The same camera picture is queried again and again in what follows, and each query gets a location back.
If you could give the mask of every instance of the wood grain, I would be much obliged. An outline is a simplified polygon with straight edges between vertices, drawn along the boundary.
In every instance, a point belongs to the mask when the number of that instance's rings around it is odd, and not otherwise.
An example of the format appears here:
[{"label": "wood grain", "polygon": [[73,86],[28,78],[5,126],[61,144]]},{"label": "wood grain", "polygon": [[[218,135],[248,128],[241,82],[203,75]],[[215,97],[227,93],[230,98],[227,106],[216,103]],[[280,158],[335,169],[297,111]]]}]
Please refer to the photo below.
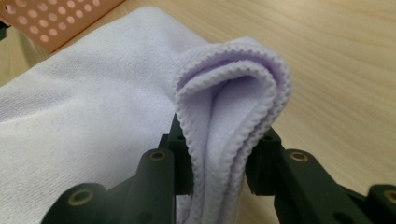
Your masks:
[{"label": "wood grain", "polygon": [[[394,1],[127,0],[66,46],[142,6],[162,8],[209,42],[248,35],[277,51],[293,73],[274,125],[284,146],[311,152],[357,192],[396,185]],[[50,56],[12,28],[0,50],[0,85]],[[278,223],[272,202],[244,188],[237,222]]]}]

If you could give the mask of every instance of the cloth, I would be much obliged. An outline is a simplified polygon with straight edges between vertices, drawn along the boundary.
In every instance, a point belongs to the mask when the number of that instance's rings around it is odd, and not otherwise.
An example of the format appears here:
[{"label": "cloth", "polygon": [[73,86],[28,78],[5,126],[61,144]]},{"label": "cloth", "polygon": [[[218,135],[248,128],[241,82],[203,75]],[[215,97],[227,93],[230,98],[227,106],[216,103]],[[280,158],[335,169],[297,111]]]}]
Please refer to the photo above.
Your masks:
[{"label": "cloth", "polygon": [[134,175],[175,112],[194,174],[177,223],[233,223],[247,157],[289,95],[287,66],[256,40],[209,44],[142,7],[0,88],[0,223],[39,223],[65,190]]}]

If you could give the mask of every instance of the folded cloth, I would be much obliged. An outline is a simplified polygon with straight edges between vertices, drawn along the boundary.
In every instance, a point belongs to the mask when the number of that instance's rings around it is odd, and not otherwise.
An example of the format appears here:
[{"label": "folded cloth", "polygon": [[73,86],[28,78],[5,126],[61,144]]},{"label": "folded cloth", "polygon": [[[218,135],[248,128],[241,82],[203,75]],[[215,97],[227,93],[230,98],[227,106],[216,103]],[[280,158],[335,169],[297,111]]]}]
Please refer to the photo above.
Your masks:
[{"label": "folded cloth", "polygon": [[0,88],[0,223],[39,223],[76,184],[132,176],[175,112],[194,174],[177,223],[233,223],[248,154],[289,94],[287,66],[254,39],[208,44],[140,8]]}]

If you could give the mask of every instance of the black plastic part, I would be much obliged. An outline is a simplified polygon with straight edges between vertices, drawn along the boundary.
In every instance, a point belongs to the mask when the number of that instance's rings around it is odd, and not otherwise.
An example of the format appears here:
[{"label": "black plastic part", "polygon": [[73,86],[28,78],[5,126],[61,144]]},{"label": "black plastic part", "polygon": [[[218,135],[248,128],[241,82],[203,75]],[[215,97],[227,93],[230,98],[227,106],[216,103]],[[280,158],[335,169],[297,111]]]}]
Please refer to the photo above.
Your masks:
[{"label": "black plastic part", "polygon": [[186,144],[186,138],[180,128],[180,123],[177,120],[177,115],[174,116],[172,127],[168,135],[168,146],[175,156],[175,170],[176,170],[176,194],[185,195],[192,194],[192,168],[191,156]]},{"label": "black plastic part", "polygon": [[[301,216],[300,222],[295,223],[372,223],[311,154],[286,150],[277,167]],[[276,197],[283,199],[279,193]]]},{"label": "black plastic part", "polygon": [[135,176],[113,189],[81,184],[66,191],[42,224],[174,224],[174,166],[170,150],[152,149],[140,159]]},{"label": "black plastic part", "polygon": [[120,224],[175,223],[174,163],[167,149],[150,150],[142,156]]},{"label": "black plastic part", "polygon": [[374,185],[370,187],[364,204],[366,214],[375,222],[396,223],[396,186]]},{"label": "black plastic part", "polygon": [[6,38],[8,27],[9,26],[5,25],[3,22],[0,21],[0,40]]},{"label": "black plastic part", "polygon": [[361,211],[364,212],[364,207],[365,207],[364,203],[365,203],[366,197],[364,197],[363,195],[353,191],[352,189],[348,189],[348,188],[346,188],[344,186],[341,186],[341,185],[340,185],[340,187],[343,189],[343,191],[346,193],[346,195],[349,196],[350,200],[352,200],[352,202],[356,206],[358,206],[358,208]]},{"label": "black plastic part", "polygon": [[272,128],[253,148],[247,159],[245,171],[252,193],[259,196],[274,195],[277,176],[276,162],[283,149],[279,135]]},{"label": "black plastic part", "polygon": [[163,134],[161,136],[160,144],[158,144],[158,148],[168,148],[168,137],[169,134]]},{"label": "black plastic part", "polygon": [[282,178],[276,179],[274,208],[281,224],[299,223],[301,216]]},{"label": "black plastic part", "polygon": [[95,223],[105,197],[106,189],[102,185],[77,185],[61,195],[44,216],[42,224]]}]

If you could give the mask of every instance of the hole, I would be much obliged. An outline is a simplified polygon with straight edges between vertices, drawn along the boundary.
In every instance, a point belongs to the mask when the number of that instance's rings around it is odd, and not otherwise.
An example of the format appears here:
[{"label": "hole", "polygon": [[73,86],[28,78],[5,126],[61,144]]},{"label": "hole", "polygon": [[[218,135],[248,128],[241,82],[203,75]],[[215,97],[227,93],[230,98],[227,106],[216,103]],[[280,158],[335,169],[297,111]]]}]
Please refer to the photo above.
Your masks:
[{"label": "hole", "polygon": [[49,42],[50,39],[48,38],[47,35],[41,35],[40,40],[43,41],[44,43],[47,43],[47,42]]},{"label": "hole", "polygon": [[50,13],[49,14],[49,20],[50,21],[56,21],[56,20],[58,20],[58,16],[55,13]]},{"label": "hole", "polygon": [[53,36],[56,36],[58,34],[58,31],[56,31],[55,29],[50,29],[49,30],[49,34],[53,35]]},{"label": "hole", "polygon": [[40,26],[42,26],[42,27],[47,27],[47,26],[49,26],[49,23],[48,23],[46,20],[40,20],[40,21],[38,22],[38,24],[40,24]]},{"label": "hole", "polygon": [[89,4],[85,5],[85,6],[84,6],[84,9],[85,9],[87,12],[92,11],[92,7],[91,7]]},{"label": "hole", "polygon": [[34,35],[38,34],[38,28],[36,26],[31,26],[29,28],[29,30],[30,30],[30,33],[32,33]]},{"label": "hole", "polygon": [[82,18],[84,16],[84,14],[82,13],[81,10],[77,10],[76,11],[76,16],[79,17],[79,18]]},{"label": "hole", "polygon": [[36,10],[33,10],[33,9],[30,9],[30,10],[28,10],[27,11],[27,14],[30,16],[30,17],[32,17],[32,18],[36,18],[37,17],[37,11]]},{"label": "hole", "polygon": [[58,1],[57,0],[49,0],[49,3],[51,5],[56,5],[58,3]]},{"label": "hole", "polygon": [[136,216],[136,221],[138,224],[147,224],[152,220],[152,214],[148,212],[141,212]]},{"label": "hole", "polygon": [[163,159],[165,159],[165,153],[161,152],[161,151],[156,151],[153,152],[149,155],[149,157],[151,158],[152,161],[161,161]]},{"label": "hole", "polygon": [[65,30],[67,26],[66,26],[66,24],[64,22],[59,22],[58,27],[61,30]]},{"label": "hole", "polygon": [[5,10],[8,14],[15,14],[15,12],[17,12],[17,10],[15,9],[14,6],[12,5],[6,5]]},{"label": "hole", "polygon": [[396,190],[393,189],[384,190],[384,195],[391,203],[396,204]]},{"label": "hole", "polygon": [[62,15],[66,14],[66,8],[64,8],[64,7],[58,7],[58,11],[59,11],[59,13],[61,13]]},{"label": "hole", "polygon": [[69,197],[69,204],[72,206],[83,205],[93,198],[93,190],[89,188],[79,189]]},{"label": "hole", "polygon": [[20,22],[20,24],[25,25],[27,24],[27,19],[24,16],[19,16],[18,17],[18,21]]},{"label": "hole", "polygon": [[332,214],[335,220],[338,221],[338,223],[342,224],[354,224],[355,222],[350,218],[349,216],[345,215],[344,213],[336,212]]},{"label": "hole", "polygon": [[40,9],[41,11],[47,11],[47,9],[49,9],[45,3],[39,3],[39,4],[37,5],[37,7],[38,7],[38,9]]},{"label": "hole", "polygon": [[70,24],[75,23],[75,19],[73,17],[67,17],[67,22],[69,22]]},{"label": "hole", "polygon": [[26,7],[26,0],[15,0],[18,7]]},{"label": "hole", "polygon": [[308,157],[301,152],[291,152],[290,157],[295,161],[308,161]]},{"label": "hole", "polygon": [[92,0],[92,3],[93,3],[94,6],[99,7],[100,0]]},{"label": "hole", "polygon": [[80,192],[80,193],[76,194],[74,198],[77,201],[81,201],[81,200],[87,199],[88,196],[90,196],[90,193],[88,193],[88,192]]},{"label": "hole", "polygon": [[76,6],[76,3],[74,1],[68,1],[67,6],[70,8],[74,8]]}]

